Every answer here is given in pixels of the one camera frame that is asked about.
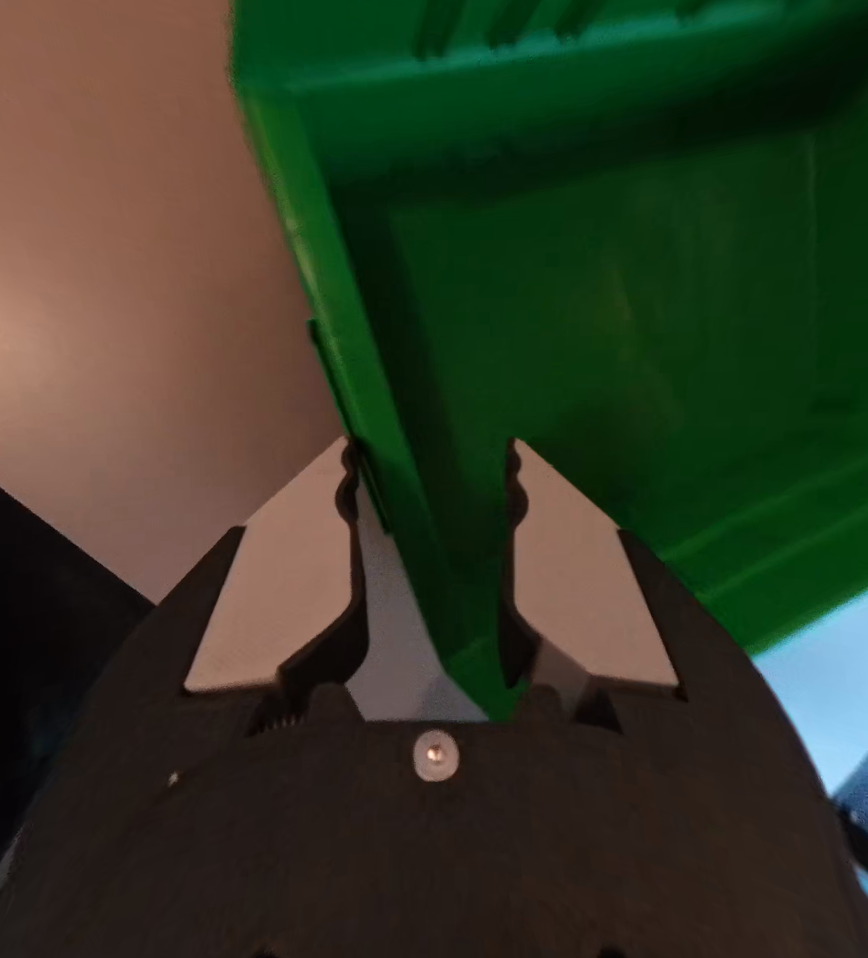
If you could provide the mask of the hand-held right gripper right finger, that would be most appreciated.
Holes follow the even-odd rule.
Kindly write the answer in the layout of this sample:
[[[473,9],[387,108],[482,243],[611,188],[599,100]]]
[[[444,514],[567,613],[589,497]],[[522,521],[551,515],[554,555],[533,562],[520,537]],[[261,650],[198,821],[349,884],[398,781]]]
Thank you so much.
[[[504,480],[505,683],[552,689],[565,708],[614,690],[675,694],[679,676],[619,526],[523,440],[509,442]]]

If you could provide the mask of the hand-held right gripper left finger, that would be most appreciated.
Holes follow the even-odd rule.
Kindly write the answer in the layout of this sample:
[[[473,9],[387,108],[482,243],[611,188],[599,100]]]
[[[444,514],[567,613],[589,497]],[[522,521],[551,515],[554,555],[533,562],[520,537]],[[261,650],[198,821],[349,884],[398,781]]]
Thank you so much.
[[[356,446],[340,438],[247,520],[188,693],[344,683],[367,649]]]

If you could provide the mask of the green plastic bin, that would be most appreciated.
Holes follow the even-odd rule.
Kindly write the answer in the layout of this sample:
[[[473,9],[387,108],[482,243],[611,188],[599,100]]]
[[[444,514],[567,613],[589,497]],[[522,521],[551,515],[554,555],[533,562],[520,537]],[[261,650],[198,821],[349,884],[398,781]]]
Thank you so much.
[[[868,588],[868,2],[232,11],[310,336],[491,718],[511,438],[748,653]]]

